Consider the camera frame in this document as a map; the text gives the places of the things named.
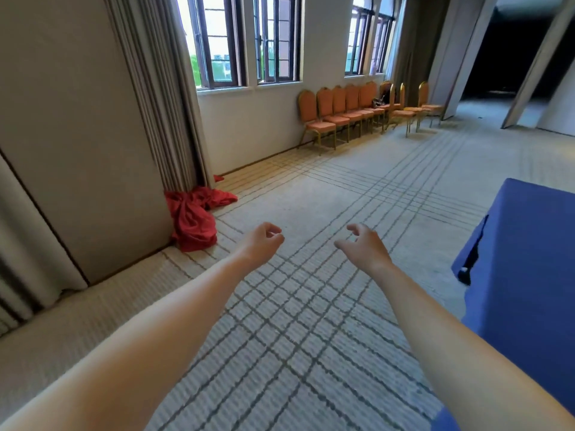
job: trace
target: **window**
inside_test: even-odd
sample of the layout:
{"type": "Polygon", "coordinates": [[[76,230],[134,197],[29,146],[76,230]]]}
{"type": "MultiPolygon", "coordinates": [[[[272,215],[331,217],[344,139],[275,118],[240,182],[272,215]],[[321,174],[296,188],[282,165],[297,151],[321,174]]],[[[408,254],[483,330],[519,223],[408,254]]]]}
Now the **window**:
{"type": "Polygon", "coordinates": [[[178,0],[198,88],[242,86],[239,0],[178,0]]]}
{"type": "Polygon", "coordinates": [[[254,0],[259,83],[299,80],[300,0],[254,0]]]}
{"type": "Polygon", "coordinates": [[[382,73],[391,41],[394,0],[381,0],[376,24],[376,41],[371,56],[371,73],[382,73]]]}
{"type": "Polygon", "coordinates": [[[362,71],[370,20],[370,10],[353,6],[347,42],[346,75],[358,75],[362,71]]]}

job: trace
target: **window sill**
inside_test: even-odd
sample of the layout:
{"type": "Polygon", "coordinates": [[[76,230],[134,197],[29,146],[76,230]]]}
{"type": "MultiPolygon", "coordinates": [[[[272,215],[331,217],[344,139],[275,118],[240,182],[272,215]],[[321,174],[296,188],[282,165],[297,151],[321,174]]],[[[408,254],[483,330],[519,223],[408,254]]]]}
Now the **window sill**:
{"type": "Polygon", "coordinates": [[[279,86],[289,86],[289,85],[302,85],[304,82],[303,81],[282,81],[280,83],[259,83],[256,88],[257,89],[271,89],[274,87],[279,87],[279,86]]]}
{"type": "Polygon", "coordinates": [[[250,86],[236,86],[232,88],[217,88],[217,89],[196,89],[198,96],[201,95],[218,95],[220,93],[238,93],[238,92],[248,92],[254,90],[250,86]]]}

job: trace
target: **patterned carpet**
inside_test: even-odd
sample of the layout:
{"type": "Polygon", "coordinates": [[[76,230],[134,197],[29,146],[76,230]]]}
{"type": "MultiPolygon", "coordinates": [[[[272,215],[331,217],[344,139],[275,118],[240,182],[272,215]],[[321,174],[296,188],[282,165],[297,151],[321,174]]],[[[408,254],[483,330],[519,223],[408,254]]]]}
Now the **patterned carpet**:
{"type": "Polygon", "coordinates": [[[168,248],[0,339],[0,420],[267,220],[286,242],[238,286],[147,429],[429,429],[440,401],[389,303],[334,240],[349,238],[349,222],[375,228],[394,261],[462,317],[464,286],[449,267],[503,180],[575,189],[572,138],[498,130],[477,106],[461,110],[409,139],[400,127],[321,156],[308,145],[227,175],[219,188],[240,200],[215,212],[217,246],[168,248]]]}

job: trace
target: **blue tablecloth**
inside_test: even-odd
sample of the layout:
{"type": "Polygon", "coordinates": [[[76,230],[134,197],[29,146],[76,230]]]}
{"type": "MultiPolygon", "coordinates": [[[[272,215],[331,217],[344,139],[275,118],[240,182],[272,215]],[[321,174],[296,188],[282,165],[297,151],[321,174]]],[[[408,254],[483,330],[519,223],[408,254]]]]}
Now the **blue tablecloth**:
{"type": "MultiPolygon", "coordinates": [[[[451,269],[462,322],[575,414],[575,194],[507,179],[451,269]]],[[[432,426],[457,429],[445,409],[432,426]]]]}

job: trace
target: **red fabric scrap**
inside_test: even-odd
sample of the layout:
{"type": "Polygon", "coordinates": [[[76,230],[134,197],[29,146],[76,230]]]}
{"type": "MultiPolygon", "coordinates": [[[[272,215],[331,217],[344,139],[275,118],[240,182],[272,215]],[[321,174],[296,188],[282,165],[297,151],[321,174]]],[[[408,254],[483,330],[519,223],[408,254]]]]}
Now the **red fabric scrap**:
{"type": "Polygon", "coordinates": [[[172,238],[183,252],[198,251],[217,242],[216,220],[206,210],[227,206],[237,196],[209,187],[194,187],[190,192],[165,192],[174,220],[172,238]]]}

